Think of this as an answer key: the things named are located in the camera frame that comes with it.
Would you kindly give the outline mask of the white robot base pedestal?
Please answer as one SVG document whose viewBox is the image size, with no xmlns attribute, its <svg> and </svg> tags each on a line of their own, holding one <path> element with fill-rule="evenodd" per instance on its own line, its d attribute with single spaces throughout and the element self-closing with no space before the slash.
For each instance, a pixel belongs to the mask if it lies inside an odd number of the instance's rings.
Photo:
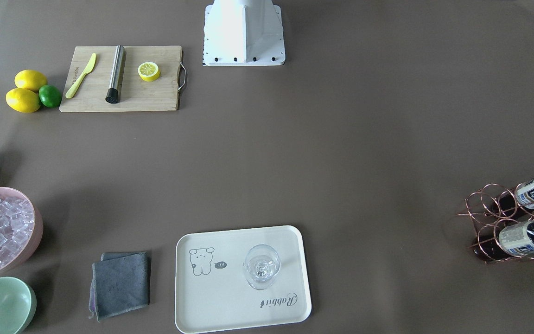
<svg viewBox="0 0 534 334">
<path fill-rule="evenodd" d="M 271 0 L 215 0 L 205 7 L 204 23 L 204 66 L 286 62 L 282 13 Z"/>
</svg>

